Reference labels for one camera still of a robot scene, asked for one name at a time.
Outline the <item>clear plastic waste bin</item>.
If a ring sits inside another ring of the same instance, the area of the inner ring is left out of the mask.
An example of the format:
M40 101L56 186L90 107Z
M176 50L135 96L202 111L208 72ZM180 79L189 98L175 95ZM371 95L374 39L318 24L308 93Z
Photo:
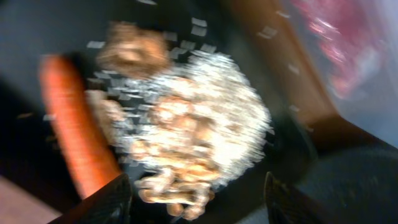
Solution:
M338 114L397 146L397 0L281 5Z

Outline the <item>round black serving tray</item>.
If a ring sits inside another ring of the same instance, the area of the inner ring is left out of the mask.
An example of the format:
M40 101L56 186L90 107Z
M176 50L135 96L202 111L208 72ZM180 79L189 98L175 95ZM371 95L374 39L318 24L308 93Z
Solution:
M275 134L265 178L273 173L347 223L397 223L397 146L376 138L319 157L297 126ZM262 204L240 223L269 223L265 178L257 193Z

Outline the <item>orange carrot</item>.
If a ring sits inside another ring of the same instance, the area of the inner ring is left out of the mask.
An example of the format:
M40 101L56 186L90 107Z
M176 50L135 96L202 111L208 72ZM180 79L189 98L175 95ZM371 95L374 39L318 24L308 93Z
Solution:
M81 76L69 59L46 55L39 70L46 110L72 181L88 198L121 174L85 98Z

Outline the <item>food scraps pile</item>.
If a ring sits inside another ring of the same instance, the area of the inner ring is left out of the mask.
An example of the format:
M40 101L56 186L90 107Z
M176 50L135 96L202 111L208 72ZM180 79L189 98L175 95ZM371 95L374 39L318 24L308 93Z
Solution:
M147 80L116 78L86 96L122 161L146 175L134 185L142 201L195 220L215 192L264 158L271 115L238 64L222 53L192 52Z

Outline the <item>red snack wrapper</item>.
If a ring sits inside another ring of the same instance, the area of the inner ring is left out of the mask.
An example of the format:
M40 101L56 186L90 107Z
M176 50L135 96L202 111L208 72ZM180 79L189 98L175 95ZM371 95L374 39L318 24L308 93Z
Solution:
M363 86L397 84L397 1L294 0L292 5L317 36L331 62L332 92L350 100Z

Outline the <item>brown food lump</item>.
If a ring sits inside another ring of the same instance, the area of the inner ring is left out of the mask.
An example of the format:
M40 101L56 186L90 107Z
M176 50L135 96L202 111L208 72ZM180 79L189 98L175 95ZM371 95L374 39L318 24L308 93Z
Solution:
M104 70L133 79L149 79L170 68L167 41L161 32L126 21L109 24L106 42L96 56Z

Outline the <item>black rectangular tray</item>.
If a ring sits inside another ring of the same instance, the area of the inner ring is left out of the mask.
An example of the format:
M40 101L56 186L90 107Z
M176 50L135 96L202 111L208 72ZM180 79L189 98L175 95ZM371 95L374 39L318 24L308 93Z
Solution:
M266 223L264 182L268 172L295 182L317 158L303 128L262 57L224 1L2 1L1 175L59 213L80 198L67 172L45 108L37 75L40 59L66 54L85 78L96 70L96 50L111 21L175 33L179 40L214 45L232 56L271 111L264 160L220 189L198 223Z

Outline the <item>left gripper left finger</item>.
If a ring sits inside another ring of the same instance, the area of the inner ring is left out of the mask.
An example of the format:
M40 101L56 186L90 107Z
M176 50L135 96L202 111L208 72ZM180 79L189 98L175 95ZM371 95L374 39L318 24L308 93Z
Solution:
M132 190L121 174L49 224L129 224Z

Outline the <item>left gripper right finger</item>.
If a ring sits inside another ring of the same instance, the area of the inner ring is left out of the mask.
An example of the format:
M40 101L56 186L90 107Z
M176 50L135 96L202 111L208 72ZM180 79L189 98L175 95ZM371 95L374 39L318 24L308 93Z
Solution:
M266 174L264 198L270 224L347 224L271 172Z

